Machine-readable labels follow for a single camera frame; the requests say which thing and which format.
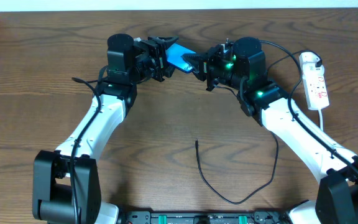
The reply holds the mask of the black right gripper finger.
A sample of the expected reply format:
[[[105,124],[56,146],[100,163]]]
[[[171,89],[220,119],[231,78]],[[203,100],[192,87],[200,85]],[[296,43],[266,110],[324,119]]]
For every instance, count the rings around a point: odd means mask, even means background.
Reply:
[[[183,54],[181,57],[188,65],[192,67],[200,67],[202,63],[207,62],[209,59],[207,53]]]
[[[193,70],[193,74],[198,80],[200,80],[202,82],[204,82],[206,80],[206,74],[204,71]]]

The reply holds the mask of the blue Samsung Galaxy smartphone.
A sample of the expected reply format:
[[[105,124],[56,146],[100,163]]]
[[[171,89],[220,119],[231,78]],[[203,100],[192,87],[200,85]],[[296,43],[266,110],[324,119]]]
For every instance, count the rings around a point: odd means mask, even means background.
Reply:
[[[183,55],[194,53],[194,51],[186,47],[179,44],[173,44],[166,51],[167,62],[181,72],[191,73],[193,71],[193,67],[188,62],[184,61]]]

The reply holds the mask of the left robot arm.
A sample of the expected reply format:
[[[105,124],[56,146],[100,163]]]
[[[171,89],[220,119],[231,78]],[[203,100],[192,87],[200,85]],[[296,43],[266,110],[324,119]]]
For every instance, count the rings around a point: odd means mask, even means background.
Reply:
[[[97,79],[73,79],[92,91],[91,106],[63,143],[36,155],[34,218],[47,223],[118,223],[118,207],[102,201],[97,163],[113,131],[132,108],[137,85],[171,77],[175,68],[168,64],[167,50],[177,40],[114,34],[107,40],[108,64]]]

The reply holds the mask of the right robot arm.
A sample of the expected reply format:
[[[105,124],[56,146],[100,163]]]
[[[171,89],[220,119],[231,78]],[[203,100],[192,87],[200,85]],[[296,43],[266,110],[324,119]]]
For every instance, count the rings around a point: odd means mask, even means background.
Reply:
[[[288,222],[358,223],[358,155],[330,138],[302,113],[292,93],[269,79],[262,44],[244,37],[183,59],[209,90],[218,84],[236,89],[242,111],[285,142],[312,172],[318,196],[287,211]]]

